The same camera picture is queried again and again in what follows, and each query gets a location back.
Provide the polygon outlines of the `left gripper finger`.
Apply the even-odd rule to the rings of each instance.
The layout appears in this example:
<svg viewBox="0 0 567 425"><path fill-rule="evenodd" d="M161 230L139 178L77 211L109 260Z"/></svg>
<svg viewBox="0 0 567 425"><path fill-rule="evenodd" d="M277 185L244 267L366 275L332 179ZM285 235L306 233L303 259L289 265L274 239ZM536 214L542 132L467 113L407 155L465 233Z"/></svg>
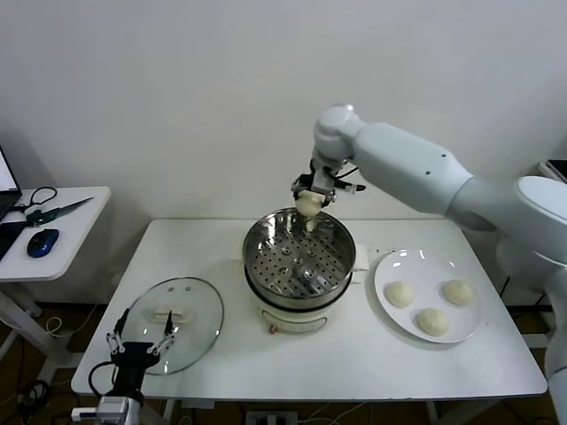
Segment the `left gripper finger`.
<svg viewBox="0 0 567 425"><path fill-rule="evenodd" d="M148 354L162 354L171 348L175 340L174 323L172 312L167 315L167 321L164 327L163 337L158 342L147 349Z"/></svg>
<svg viewBox="0 0 567 425"><path fill-rule="evenodd" d="M122 316L116 321L113 331L106 334L106 342L109 345L111 354L117 354L125 351L121 335L128 319L128 314L129 309L127 308L123 312Z"/></svg>

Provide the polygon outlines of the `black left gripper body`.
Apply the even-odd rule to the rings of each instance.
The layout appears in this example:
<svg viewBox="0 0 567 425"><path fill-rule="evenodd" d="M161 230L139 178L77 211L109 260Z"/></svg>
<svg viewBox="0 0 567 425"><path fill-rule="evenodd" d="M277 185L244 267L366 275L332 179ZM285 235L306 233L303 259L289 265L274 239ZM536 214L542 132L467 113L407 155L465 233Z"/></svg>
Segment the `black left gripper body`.
<svg viewBox="0 0 567 425"><path fill-rule="evenodd" d="M145 372L159 363L159 354L154 352L152 343L126 342L123 348L123 352L111 355L117 373L110 393L140 393Z"/></svg>

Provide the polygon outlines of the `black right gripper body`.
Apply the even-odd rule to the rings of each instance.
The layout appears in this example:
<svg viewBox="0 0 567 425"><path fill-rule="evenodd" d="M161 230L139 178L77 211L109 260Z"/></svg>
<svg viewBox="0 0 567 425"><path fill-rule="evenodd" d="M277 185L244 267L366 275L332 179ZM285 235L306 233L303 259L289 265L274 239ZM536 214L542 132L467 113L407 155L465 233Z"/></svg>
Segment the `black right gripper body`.
<svg viewBox="0 0 567 425"><path fill-rule="evenodd" d="M324 170L315 170L311 175L311 189L309 191L323 195L333 190L333 179Z"/></svg>

